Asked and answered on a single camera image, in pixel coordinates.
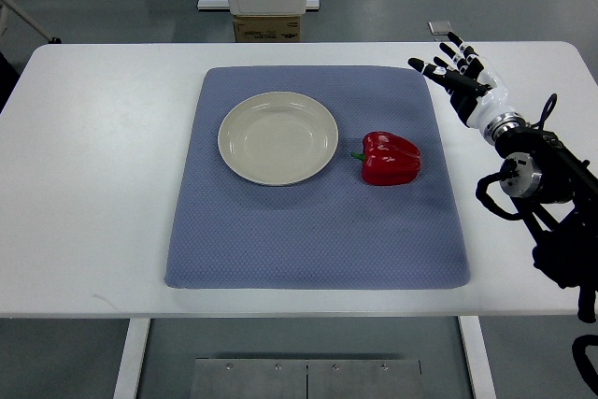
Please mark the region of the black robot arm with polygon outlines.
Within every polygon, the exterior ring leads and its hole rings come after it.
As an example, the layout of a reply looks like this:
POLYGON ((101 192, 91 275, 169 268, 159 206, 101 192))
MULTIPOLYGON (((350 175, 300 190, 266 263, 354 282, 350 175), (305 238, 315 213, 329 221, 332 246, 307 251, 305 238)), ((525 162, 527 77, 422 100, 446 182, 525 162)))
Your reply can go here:
POLYGON ((546 129, 556 104, 552 94, 536 123, 506 112, 485 127, 504 161, 478 182, 476 197, 494 215, 524 222, 535 242, 534 267, 562 289, 577 288, 578 318, 595 323, 597 178, 589 161, 546 129))

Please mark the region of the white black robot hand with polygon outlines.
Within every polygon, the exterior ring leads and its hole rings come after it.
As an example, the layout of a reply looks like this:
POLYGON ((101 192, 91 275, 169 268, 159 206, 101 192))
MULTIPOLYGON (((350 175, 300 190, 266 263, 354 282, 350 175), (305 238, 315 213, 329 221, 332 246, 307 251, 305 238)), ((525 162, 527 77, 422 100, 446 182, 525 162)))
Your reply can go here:
POLYGON ((447 92, 465 126, 483 130, 495 117, 512 111, 506 104, 506 88, 470 44, 453 32, 448 33, 448 40, 449 44, 439 45, 448 61, 434 57, 426 63, 409 58, 407 63, 447 92))

